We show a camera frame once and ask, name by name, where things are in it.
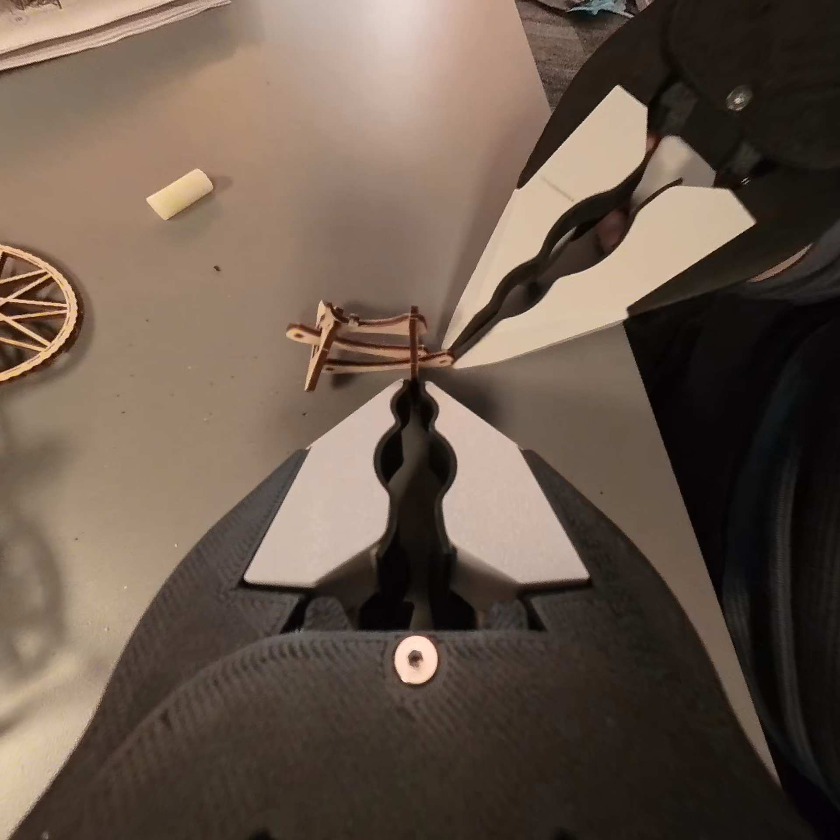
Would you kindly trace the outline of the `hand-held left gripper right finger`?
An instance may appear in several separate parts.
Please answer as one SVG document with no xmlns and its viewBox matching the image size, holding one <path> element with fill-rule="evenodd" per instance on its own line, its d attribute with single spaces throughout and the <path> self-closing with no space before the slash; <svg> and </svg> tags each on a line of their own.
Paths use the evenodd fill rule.
<svg viewBox="0 0 840 840">
<path fill-rule="evenodd" d="M 509 437 L 436 384 L 434 431 L 455 457 L 441 502 L 455 553 L 450 587 L 478 612 L 529 592 L 590 580 L 577 549 Z"/>
</svg>

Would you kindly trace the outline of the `wooden bicycle model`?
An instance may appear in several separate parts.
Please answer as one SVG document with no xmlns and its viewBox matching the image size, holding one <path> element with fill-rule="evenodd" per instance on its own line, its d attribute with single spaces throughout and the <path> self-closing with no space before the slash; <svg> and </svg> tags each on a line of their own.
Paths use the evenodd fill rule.
<svg viewBox="0 0 840 840">
<path fill-rule="evenodd" d="M 48 261 L 1 245 L 1 383 L 54 364 L 77 340 L 83 300 Z"/>
</svg>

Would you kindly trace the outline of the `small wooden model assembly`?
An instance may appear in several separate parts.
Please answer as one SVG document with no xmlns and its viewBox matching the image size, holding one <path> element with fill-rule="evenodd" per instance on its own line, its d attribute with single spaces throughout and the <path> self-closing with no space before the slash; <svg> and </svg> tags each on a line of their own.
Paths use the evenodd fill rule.
<svg viewBox="0 0 840 840">
<path fill-rule="evenodd" d="M 451 367 L 454 355 L 425 344 L 427 322 L 417 307 L 389 318 L 363 318 L 320 301 L 313 325 L 292 322 L 287 338 L 309 349 L 305 392 L 314 392 L 324 375 L 402 373 Z"/>
</svg>

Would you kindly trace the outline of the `pale wax stick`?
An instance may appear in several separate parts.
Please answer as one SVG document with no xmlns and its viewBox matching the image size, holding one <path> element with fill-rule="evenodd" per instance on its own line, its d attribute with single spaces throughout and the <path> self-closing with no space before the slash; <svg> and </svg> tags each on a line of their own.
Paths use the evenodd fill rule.
<svg viewBox="0 0 840 840">
<path fill-rule="evenodd" d="M 198 203 L 214 190 L 211 178 L 200 169 L 193 169 L 162 189 L 146 197 L 151 210 L 169 221 Z"/>
</svg>

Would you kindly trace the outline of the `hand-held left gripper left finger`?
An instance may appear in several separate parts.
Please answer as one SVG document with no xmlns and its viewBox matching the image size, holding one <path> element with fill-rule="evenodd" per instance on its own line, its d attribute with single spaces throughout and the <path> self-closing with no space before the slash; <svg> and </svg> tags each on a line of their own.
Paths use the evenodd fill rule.
<svg viewBox="0 0 840 840">
<path fill-rule="evenodd" d="M 404 462 L 396 403 L 410 394 L 404 381 L 388 385 L 305 450 L 245 583 L 331 596 L 350 612 L 373 596 Z"/>
</svg>

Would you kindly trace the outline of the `person's right hand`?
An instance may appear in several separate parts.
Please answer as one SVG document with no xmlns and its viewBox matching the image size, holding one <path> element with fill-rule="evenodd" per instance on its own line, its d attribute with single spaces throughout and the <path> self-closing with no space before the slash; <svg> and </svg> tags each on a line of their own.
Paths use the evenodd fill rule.
<svg viewBox="0 0 840 840">
<path fill-rule="evenodd" d="M 633 209 L 625 203 L 603 216 L 595 225 L 595 239 L 603 256 L 611 254 L 623 241 L 633 220 Z"/>
</svg>

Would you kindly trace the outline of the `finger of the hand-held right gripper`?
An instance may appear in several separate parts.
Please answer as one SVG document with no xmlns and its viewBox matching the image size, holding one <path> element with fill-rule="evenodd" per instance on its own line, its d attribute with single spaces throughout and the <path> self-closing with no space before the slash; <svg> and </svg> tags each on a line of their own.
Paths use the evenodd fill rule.
<svg viewBox="0 0 840 840">
<path fill-rule="evenodd" d="M 642 165 L 647 135 L 647 106 L 614 87 L 515 189 L 458 301 L 444 336 L 446 350 L 455 350 L 503 278 L 538 255 L 564 214 L 619 186 Z"/>
<path fill-rule="evenodd" d="M 546 182 L 513 193 L 451 320 L 451 342 L 490 302 L 502 278 L 535 257 L 550 229 L 550 211 L 582 209 Z M 755 225 L 735 195 L 673 185 L 636 214 L 623 241 L 593 267 L 557 279 L 532 308 L 493 325 L 464 350 L 465 370 L 517 358 L 617 325 L 630 306 Z"/>
</svg>

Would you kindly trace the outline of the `white instruction booklet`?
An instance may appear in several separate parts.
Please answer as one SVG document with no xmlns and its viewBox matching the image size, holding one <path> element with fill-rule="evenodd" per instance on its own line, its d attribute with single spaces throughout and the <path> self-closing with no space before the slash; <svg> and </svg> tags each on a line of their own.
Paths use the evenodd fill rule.
<svg viewBox="0 0 840 840">
<path fill-rule="evenodd" d="M 229 1 L 2 1 L 1 71 L 107 46 Z"/>
</svg>

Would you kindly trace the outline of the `person's right forearm grey sleeve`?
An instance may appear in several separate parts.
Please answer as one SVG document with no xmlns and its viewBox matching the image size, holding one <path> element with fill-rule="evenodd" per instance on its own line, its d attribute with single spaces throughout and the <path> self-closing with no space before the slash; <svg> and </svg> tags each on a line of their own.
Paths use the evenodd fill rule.
<svg viewBox="0 0 840 840">
<path fill-rule="evenodd" d="M 838 297 L 839 221 L 813 244 L 751 278 L 748 296 L 814 303 Z"/>
</svg>

